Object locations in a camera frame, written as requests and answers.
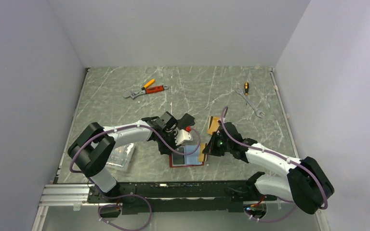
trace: white wall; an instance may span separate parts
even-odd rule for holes
[[[48,0],[85,66],[275,66],[310,0]]]
[[[300,157],[335,187],[332,230],[370,231],[370,1],[312,0],[276,71]]]
[[[31,230],[83,78],[46,0],[0,0],[0,231]]]

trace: wrench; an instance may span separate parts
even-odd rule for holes
[[[243,89],[242,88],[239,87],[238,89],[235,89],[235,91],[236,91],[237,94],[241,95],[246,100],[246,102],[248,102],[248,104],[253,108],[254,112],[257,115],[257,117],[263,118],[263,116],[265,115],[265,113],[262,112],[262,110],[260,110],[259,108],[257,108],[256,105],[254,105],[254,103],[252,101],[250,101],[250,99],[243,92]]]
[[[163,90],[167,90],[168,88],[169,87],[167,85],[161,85],[161,86],[156,86],[156,87],[148,88],[148,89],[145,89],[145,90],[141,90],[138,93],[134,93],[133,91],[130,90],[129,95],[126,95],[126,93],[125,93],[123,96],[124,96],[124,98],[131,97],[132,99],[135,99],[140,95],[156,93],[156,92],[160,92],[160,91],[163,91]]]

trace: open-end wrench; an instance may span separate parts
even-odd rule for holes
[[[153,83],[155,83],[155,79],[153,78],[152,80],[150,80],[149,82],[147,82],[142,88],[141,88],[141,90],[139,91],[139,92],[137,92],[137,93],[135,93],[135,92],[133,92],[132,90],[128,90],[128,91],[126,91],[122,96],[124,97],[124,98],[129,98],[129,97],[132,97],[132,96],[135,96],[136,94],[138,94],[138,93],[140,93],[142,90],[145,90],[145,89],[147,89],[149,86],[151,86]]]
[[[236,91],[237,94],[241,95],[246,100],[246,102],[248,102],[248,104],[253,108],[257,117],[263,118],[265,113],[262,112],[262,110],[260,110],[259,108],[257,108],[256,105],[254,105],[254,103],[252,101],[250,101],[250,99],[245,95],[245,93],[243,92],[243,89],[241,87],[235,89],[235,91]]]

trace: plastic container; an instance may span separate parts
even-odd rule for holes
[[[135,144],[129,143],[114,149],[107,160],[106,167],[120,171],[127,171],[134,148]]]

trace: gray marble surface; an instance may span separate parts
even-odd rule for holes
[[[228,105],[226,120],[234,123],[244,138],[252,138],[266,147],[294,156],[280,104],[267,67],[246,66],[161,66],[161,67],[96,67],[90,68],[77,116],[72,125],[69,146],[91,122],[117,126],[142,117],[160,116],[165,111],[176,118],[184,113],[195,117],[201,142],[208,142],[209,116],[219,116]],[[169,90],[139,96],[122,97],[126,90],[139,90],[154,78],[157,85]],[[258,118],[253,109],[234,89],[250,83],[249,98],[266,113]],[[87,182],[82,174],[70,173],[70,157],[65,156],[59,183]],[[246,180],[256,171],[266,171],[255,164],[236,160],[231,154],[209,156],[205,166],[170,168],[167,155],[160,155],[156,142],[139,142],[127,171],[110,169],[120,182]]]

